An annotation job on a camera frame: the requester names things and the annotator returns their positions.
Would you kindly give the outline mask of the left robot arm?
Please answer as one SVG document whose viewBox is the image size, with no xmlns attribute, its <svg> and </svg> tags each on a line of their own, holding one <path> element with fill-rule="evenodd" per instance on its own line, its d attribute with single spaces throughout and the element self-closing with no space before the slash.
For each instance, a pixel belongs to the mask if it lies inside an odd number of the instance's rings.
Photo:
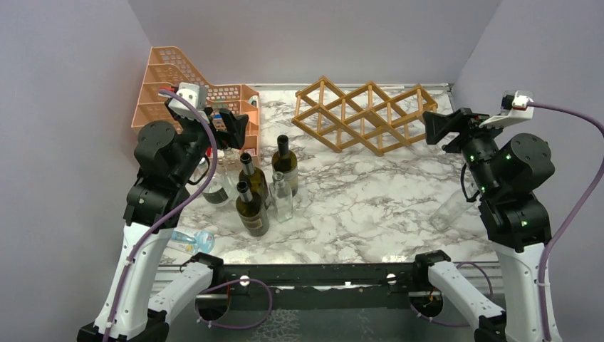
<svg viewBox="0 0 604 342">
<path fill-rule="evenodd" d="M 223 272 L 219 259 L 197 256 L 159 293 L 152 292 L 157 268 L 180 213 L 195 194 L 187 190 L 208 150 L 244 146 L 249 116 L 222 108 L 203 122 L 173 114 L 156 120 L 137 135 L 134 155 L 140 166 L 126 197 L 120 259 L 97 318 L 83 326 L 78 341 L 164 341 L 175 317 L 199 292 L 218 291 Z"/>
</svg>

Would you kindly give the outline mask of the clear square glass bottle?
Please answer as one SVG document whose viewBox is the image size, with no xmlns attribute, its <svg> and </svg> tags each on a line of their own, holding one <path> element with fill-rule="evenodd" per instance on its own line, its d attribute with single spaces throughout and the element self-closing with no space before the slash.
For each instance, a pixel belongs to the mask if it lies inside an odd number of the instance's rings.
<svg viewBox="0 0 604 342">
<path fill-rule="evenodd" d="M 291 186 L 280 171 L 272 174 L 272 183 L 269 186 L 274 212 L 280 223 L 293 218 L 293 194 Z"/>
</svg>

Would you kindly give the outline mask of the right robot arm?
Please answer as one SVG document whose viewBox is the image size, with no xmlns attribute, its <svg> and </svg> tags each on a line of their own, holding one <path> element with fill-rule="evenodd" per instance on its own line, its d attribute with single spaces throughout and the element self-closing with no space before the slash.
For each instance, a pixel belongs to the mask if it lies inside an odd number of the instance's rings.
<svg viewBox="0 0 604 342">
<path fill-rule="evenodd" d="M 533 191 L 553 173 L 551 151 L 539 137 L 521 133 L 503 147 L 495 143 L 500 128 L 488 116 L 468 108 L 443 115 L 425 112 L 426 141 L 438 143 L 449 133 L 447 153 L 460 153 L 479 191 L 479 211 L 499 260 L 505 307 L 490 301 L 465 279 L 443 251 L 419 254 L 411 271 L 421 290 L 440 290 L 467 320 L 475 341 L 559 341 L 550 298 L 548 270 L 541 261 L 551 241 L 546 208 Z"/>
</svg>

